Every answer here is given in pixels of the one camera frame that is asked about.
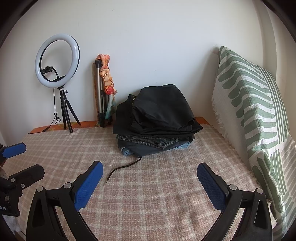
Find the bed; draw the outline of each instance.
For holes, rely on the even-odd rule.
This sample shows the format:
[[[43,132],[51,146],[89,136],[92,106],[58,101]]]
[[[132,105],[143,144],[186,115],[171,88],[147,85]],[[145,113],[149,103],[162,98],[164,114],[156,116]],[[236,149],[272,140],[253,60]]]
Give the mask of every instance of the bed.
[[[228,184],[234,183],[241,190],[259,187],[225,139],[212,126],[202,126],[189,148],[146,156],[136,165],[116,171],[106,186],[113,168],[136,160],[122,155],[112,127],[27,135],[23,139],[27,151],[3,166],[8,175],[34,164],[45,170],[44,178],[25,189],[20,198],[21,230],[26,232],[38,186],[59,188],[99,160],[104,166],[103,177],[87,206],[80,210],[98,240],[201,240],[220,212],[213,208],[198,181],[199,163],[206,162]],[[57,211],[68,239],[75,240],[61,210]],[[225,240],[231,240],[241,215],[242,209]]]

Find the ring light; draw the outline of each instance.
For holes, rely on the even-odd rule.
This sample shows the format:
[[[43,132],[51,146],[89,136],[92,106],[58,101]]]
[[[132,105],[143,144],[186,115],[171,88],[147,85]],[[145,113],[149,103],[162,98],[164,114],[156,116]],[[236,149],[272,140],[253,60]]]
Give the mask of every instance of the ring light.
[[[42,60],[42,56],[43,56],[45,50],[47,49],[47,47],[49,45],[51,45],[53,42],[58,41],[58,40],[64,40],[65,42],[67,42],[70,45],[71,51],[72,51],[72,63],[71,63],[68,73],[65,76],[59,77],[55,80],[49,80],[44,76],[44,73],[41,68],[41,60]],[[78,46],[76,40],[72,36],[67,35],[67,34],[56,34],[56,35],[50,37],[42,44],[42,46],[40,47],[40,49],[37,53],[37,56],[36,56],[35,72],[36,72],[38,80],[40,81],[41,84],[43,84],[44,86],[46,86],[48,88],[58,88],[58,87],[63,86],[75,74],[75,72],[78,68],[79,58],[80,58],[79,46]]]

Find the black cable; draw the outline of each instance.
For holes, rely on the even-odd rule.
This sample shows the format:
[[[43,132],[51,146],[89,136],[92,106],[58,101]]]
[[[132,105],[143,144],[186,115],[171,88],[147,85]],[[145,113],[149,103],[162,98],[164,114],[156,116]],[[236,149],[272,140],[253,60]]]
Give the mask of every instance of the black cable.
[[[59,78],[59,75],[57,74],[57,71],[55,70],[55,68],[52,67],[52,66],[51,66],[50,68],[53,69],[53,71],[55,72],[57,78]],[[61,118],[57,115],[57,112],[56,112],[55,95],[54,95],[54,120],[56,120],[55,124],[61,122]],[[54,120],[53,120],[52,123],[51,123],[48,127],[46,127],[43,131],[36,132],[36,133],[46,132],[46,131],[51,127],[51,125],[53,124]]]
[[[131,163],[131,164],[128,164],[128,165],[125,165],[125,166],[122,166],[122,167],[117,167],[117,168],[113,169],[113,171],[112,171],[112,172],[109,174],[109,176],[107,177],[107,180],[106,180],[106,182],[105,182],[105,185],[106,185],[107,182],[109,181],[109,179],[110,179],[111,175],[113,174],[113,172],[115,172],[116,170],[121,169],[121,168],[130,167],[130,166],[136,164],[136,163],[137,163],[138,161],[140,161],[141,159],[142,159],[142,157],[140,157],[138,160],[136,160],[135,162],[133,162],[133,163]]]

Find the black fabric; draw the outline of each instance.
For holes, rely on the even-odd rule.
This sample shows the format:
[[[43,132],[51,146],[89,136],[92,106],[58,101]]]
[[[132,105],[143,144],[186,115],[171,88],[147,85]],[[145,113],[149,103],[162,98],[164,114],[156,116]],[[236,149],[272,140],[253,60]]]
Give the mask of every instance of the black fabric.
[[[185,97],[175,85],[141,89],[133,103],[132,115],[133,122],[143,128],[161,126],[179,130],[194,122],[194,115]]]
[[[192,142],[194,134],[201,129],[185,97],[175,85],[145,87],[138,96],[129,95],[125,102],[117,106],[113,125],[113,133],[120,135],[118,147],[126,147],[137,156]],[[145,143],[139,141],[140,137],[179,139],[174,143],[165,139]]]
[[[147,137],[188,137],[202,126],[175,85],[143,88],[118,105],[114,134]]]
[[[147,156],[147,155],[163,152],[166,150],[170,150],[175,147],[181,146],[187,142],[188,142],[188,140],[184,139],[182,141],[179,141],[179,142],[176,142],[176,143],[173,143],[173,144],[167,146],[165,149],[158,149],[158,148],[147,146],[147,145],[141,145],[141,144],[137,144],[137,143],[133,143],[133,142],[118,140],[118,147],[119,148],[126,147],[126,148],[132,150],[134,152],[134,155],[140,157],[140,156]]]

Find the plaid blanket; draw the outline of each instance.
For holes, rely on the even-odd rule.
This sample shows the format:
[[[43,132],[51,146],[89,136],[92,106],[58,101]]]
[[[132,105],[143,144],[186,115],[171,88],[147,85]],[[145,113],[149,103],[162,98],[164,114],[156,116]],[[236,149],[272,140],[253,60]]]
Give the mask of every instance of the plaid blanket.
[[[94,160],[104,165],[104,175],[87,206],[80,210],[98,240],[201,240],[219,216],[198,181],[196,169],[206,162],[228,184],[253,191],[258,184],[237,153],[211,126],[203,125],[190,147],[144,157],[129,168],[117,170],[104,187],[110,171],[136,160],[122,156],[112,128],[50,131],[27,135],[27,151],[4,164],[8,175],[34,164],[44,178],[23,191],[18,218],[26,231],[30,204],[36,188],[61,187],[73,182]],[[69,240],[75,240],[57,208]],[[225,240],[231,240],[239,219]]]

